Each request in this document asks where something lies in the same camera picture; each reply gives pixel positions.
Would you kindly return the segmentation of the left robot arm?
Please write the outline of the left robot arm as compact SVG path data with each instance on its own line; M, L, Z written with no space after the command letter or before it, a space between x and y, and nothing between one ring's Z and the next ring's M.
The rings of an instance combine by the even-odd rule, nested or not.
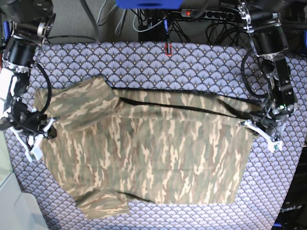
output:
M285 57L289 46L280 22L281 12L291 3L290 0L240 0L237 5L251 45L241 63L241 76L250 94L264 99L261 111L253 113L242 125L261 135L270 152L282 150L281 134L297 110L297 97ZM245 74L246 60L252 54L262 59L259 68L268 82L269 90L262 95L253 92Z

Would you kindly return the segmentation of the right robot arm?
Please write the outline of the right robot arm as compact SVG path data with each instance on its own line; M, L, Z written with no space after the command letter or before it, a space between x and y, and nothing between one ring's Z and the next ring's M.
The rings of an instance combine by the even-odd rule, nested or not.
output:
M57 132L46 110L50 105L52 87L42 66L34 60L36 49L48 38L55 20L50 0L2 0L0 9L11 19L12 32L1 56L4 67L0 71L0 129L10 129L24 147L29 162L40 160L42 139L53 139ZM28 110L22 95L30 84L30 72L37 66L47 82L47 100L42 110Z

